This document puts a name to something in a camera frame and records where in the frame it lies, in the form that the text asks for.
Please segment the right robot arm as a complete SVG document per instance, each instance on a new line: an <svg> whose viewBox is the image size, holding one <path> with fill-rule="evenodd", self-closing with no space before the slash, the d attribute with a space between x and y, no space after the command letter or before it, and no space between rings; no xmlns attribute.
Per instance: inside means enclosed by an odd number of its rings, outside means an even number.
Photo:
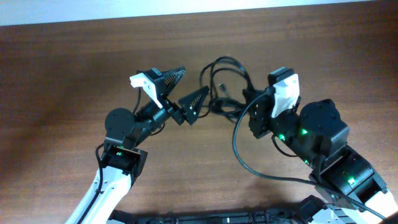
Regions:
<svg viewBox="0 0 398 224"><path fill-rule="evenodd" d="M243 90L249 128L256 138L269 133L312 169L304 184L355 223L381 223L397 216L397 202L369 161L349 146L348 125L331 99L301 110L299 76L281 67L268 75L263 90Z"/></svg>

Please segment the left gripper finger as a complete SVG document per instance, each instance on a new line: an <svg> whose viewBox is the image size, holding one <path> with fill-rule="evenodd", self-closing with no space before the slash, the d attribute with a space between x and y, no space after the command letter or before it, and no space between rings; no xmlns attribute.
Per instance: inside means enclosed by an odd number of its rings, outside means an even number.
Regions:
<svg viewBox="0 0 398 224"><path fill-rule="evenodd" d="M185 75L186 69L184 66L178 67L175 69L162 71L162 78L161 78L161 88L160 88L160 95L161 96L168 96L171 91L175 88L178 84L180 79Z"/></svg>
<svg viewBox="0 0 398 224"><path fill-rule="evenodd" d="M183 117L188 124L192 125L198 119L201 107L203 106L209 90L208 86L203 86L178 100Z"/></svg>

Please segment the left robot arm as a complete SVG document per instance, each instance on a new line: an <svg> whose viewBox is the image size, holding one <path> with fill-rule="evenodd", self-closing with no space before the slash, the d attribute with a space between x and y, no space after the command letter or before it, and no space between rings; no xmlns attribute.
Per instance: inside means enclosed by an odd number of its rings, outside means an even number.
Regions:
<svg viewBox="0 0 398 224"><path fill-rule="evenodd" d="M132 111L116 108L106 116L106 136L97 147L103 152L95 152L98 170L68 223L106 223L142 173L148 153L138 149L138 145L161 132L168 119L178 125L193 124L198 119L210 91L208 86L184 96L177 103L168 98L185 73L185 67L163 72L152 68L130 76L131 86L145 92L150 102Z"/></svg>

